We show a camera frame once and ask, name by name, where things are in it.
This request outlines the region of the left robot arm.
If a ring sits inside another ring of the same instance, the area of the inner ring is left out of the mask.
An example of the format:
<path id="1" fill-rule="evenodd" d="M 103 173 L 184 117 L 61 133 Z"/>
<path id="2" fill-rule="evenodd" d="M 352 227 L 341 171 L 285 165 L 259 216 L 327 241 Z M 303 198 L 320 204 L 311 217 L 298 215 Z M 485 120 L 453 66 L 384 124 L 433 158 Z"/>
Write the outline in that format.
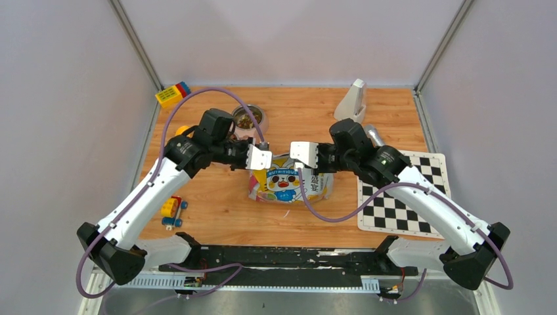
<path id="1" fill-rule="evenodd" d="M 251 143 L 231 140 L 232 126 L 230 113 L 215 108 L 205 111 L 192 128 L 192 136 L 183 133 L 171 138 L 163 156 L 115 210 L 96 224 L 85 222 L 78 228 L 87 258 L 113 282 L 127 284 L 154 266 L 174 263 L 186 271 L 200 266 L 201 253 L 184 232 L 157 240 L 140 240 L 139 235 L 171 195 L 211 163 L 246 168 Z"/>

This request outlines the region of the yellow food scoop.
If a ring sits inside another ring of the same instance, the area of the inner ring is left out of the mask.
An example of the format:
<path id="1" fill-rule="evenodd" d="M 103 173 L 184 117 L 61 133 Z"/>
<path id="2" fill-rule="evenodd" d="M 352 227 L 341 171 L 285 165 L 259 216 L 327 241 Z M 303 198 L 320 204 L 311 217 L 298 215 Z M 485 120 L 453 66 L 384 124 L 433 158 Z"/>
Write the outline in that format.
<path id="1" fill-rule="evenodd" d="M 191 127 L 188 126 L 188 125 L 183 125 L 183 126 L 179 127 L 175 132 L 175 136 L 177 137 L 179 135 L 185 135 L 186 137 L 191 137 L 192 136 Z"/>

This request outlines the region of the pet food bag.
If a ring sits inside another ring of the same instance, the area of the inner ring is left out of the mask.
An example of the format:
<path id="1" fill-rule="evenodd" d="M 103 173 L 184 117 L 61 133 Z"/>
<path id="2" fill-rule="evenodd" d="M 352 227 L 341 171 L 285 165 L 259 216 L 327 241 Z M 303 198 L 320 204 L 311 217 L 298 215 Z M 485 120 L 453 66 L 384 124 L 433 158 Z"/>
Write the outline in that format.
<path id="1" fill-rule="evenodd" d="M 275 155 L 269 169 L 250 172 L 248 197 L 269 203 L 303 203 L 305 194 L 312 203 L 332 193 L 334 175 L 314 175 L 312 170 L 303 169 L 302 177 L 299 178 L 295 161 L 288 154 Z"/>

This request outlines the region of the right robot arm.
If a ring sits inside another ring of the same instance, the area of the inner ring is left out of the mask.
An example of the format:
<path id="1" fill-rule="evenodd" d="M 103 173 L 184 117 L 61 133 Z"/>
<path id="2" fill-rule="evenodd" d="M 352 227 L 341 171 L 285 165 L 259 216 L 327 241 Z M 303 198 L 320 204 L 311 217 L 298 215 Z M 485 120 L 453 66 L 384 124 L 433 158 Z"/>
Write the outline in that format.
<path id="1" fill-rule="evenodd" d="M 435 228 L 443 241 L 414 241 L 387 237 L 375 256 L 384 274 L 399 267 L 444 272 L 456 284 L 475 290 L 487 281 L 511 290 L 514 279 L 502 249 L 510 229 L 501 222 L 489 224 L 464 210 L 437 189 L 410 158 L 392 146 L 379 144 L 352 119 L 335 122 L 331 143 L 311 145 L 310 168 L 314 173 L 348 171 L 361 181 L 410 207 Z"/>

